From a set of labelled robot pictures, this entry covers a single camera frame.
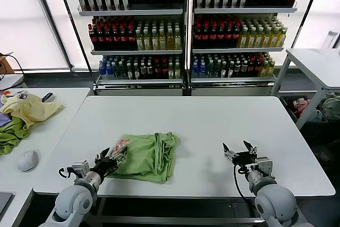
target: yellow cloth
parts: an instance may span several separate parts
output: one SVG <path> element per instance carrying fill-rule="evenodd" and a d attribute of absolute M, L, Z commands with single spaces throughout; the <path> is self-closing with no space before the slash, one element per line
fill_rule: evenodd
<path fill-rule="evenodd" d="M 36 122 L 46 120 L 63 108 L 63 105 L 58 103 L 42 103 L 40 97 L 31 93 L 20 93 L 10 98 L 2 95 L 1 103 L 4 105 L 0 112 L 22 119 L 26 123 L 24 130 L 28 130 Z"/>

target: white table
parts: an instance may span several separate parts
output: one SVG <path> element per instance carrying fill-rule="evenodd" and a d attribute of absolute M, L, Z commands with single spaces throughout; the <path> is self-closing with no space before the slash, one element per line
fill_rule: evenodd
<path fill-rule="evenodd" d="M 23 82 L 23 79 L 24 77 L 22 74 L 6 74 L 5 77 L 0 80 L 0 90 L 4 90 L 16 85 L 19 86 L 18 88 L 27 88 L 25 83 L 20 84 Z"/>
<path fill-rule="evenodd" d="M 286 60 L 283 63 L 270 94 L 272 96 L 277 94 L 290 62 L 294 62 L 296 67 L 318 87 L 317 92 L 312 98 L 312 102 L 296 122 L 298 129 L 301 129 L 326 93 L 340 92 L 340 50 L 287 49 L 287 53 Z"/>
<path fill-rule="evenodd" d="M 34 180 L 45 179 L 45 168 L 48 159 L 58 144 L 66 128 L 71 123 L 79 107 L 90 92 L 89 88 L 36 88 L 27 91 L 44 97 L 51 92 L 54 102 L 62 103 L 65 108 L 51 116 L 45 122 L 36 123 L 30 129 L 30 136 L 23 139 L 9 154 L 0 156 L 0 192 L 12 192 L 14 198 L 0 219 L 0 227 L 18 226 L 30 204 Z M 39 164 L 29 173 L 17 168 L 19 156 L 27 150 L 36 150 Z"/>
<path fill-rule="evenodd" d="M 99 196 L 239 197 L 233 165 L 222 143 L 246 150 L 243 139 L 258 147 L 259 156 L 274 161 L 273 174 L 296 196 L 330 196 L 335 190 L 309 146 L 276 97 L 114 97 L 90 96 L 77 112 L 34 184 L 40 194 L 56 194 L 74 178 L 58 175 L 61 167 L 114 145 L 122 134 L 173 132 L 174 176 L 165 184 L 107 178 Z M 252 196 L 238 176 L 245 196 Z"/>

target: metal shelf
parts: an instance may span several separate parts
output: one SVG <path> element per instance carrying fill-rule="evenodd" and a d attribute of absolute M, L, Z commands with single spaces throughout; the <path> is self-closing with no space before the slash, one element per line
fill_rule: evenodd
<path fill-rule="evenodd" d="M 268 7 L 268 8 L 196 8 L 194 12 L 200 13 L 294 13 L 297 8 L 279 8 L 279 7 Z"/>
<path fill-rule="evenodd" d="M 149 50 L 149 51 L 96 51 L 91 50 L 92 55 L 144 55 L 144 54 L 181 54 L 182 50 Z"/>
<path fill-rule="evenodd" d="M 212 48 L 212 49 L 193 49 L 192 53 L 262 53 L 262 52 L 281 52 L 283 48 Z"/>

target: computer mouse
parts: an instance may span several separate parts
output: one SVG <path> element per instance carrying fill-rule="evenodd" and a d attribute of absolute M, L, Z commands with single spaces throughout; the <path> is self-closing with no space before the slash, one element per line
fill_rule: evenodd
<path fill-rule="evenodd" d="M 24 152 L 18 160 L 18 169 L 27 172 L 38 165 L 38 153 L 34 150 Z"/>

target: table leg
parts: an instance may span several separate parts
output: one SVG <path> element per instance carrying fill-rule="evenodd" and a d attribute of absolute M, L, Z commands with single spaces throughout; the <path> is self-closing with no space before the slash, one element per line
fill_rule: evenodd
<path fill-rule="evenodd" d="M 291 60 L 288 58 L 288 56 L 286 56 L 286 59 L 280 69 L 280 73 L 278 74 L 276 81 L 274 83 L 274 86 L 272 87 L 271 91 L 270 91 L 270 95 L 271 96 L 275 96 L 280 85 L 282 82 L 282 79 L 284 78 L 288 68 L 289 68 L 289 64 L 291 63 Z"/>
<path fill-rule="evenodd" d="M 315 93 L 314 97 L 311 100 L 311 103 L 306 107 L 306 109 L 302 112 L 300 118 L 296 122 L 296 126 L 299 130 L 301 130 L 302 126 L 306 123 L 312 112 L 319 105 L 324 95 L 328 91 L 324 88 L 318 89 L 317 93 Z"/>

